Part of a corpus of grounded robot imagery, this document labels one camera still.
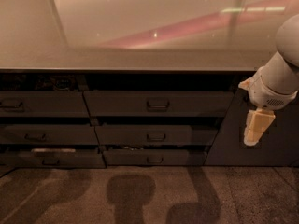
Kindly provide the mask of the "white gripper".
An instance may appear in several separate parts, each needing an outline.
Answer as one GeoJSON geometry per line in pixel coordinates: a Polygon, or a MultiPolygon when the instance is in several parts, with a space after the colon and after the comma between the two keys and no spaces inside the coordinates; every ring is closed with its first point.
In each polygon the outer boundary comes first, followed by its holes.
{"type": "Polygon", "coordinates": [[[258,108],[250,110],[246,118],[244,131],[244,144],[255,146],[263,136],[263,133],[275,120],[275,113],[272,110],[279,110],[293,101],[297,92],[291,94],[279,94],[268,88],[262,80],[262,68],[251,78],[240,82],[238,87],[248,90],[250,101],[258,108]]]}

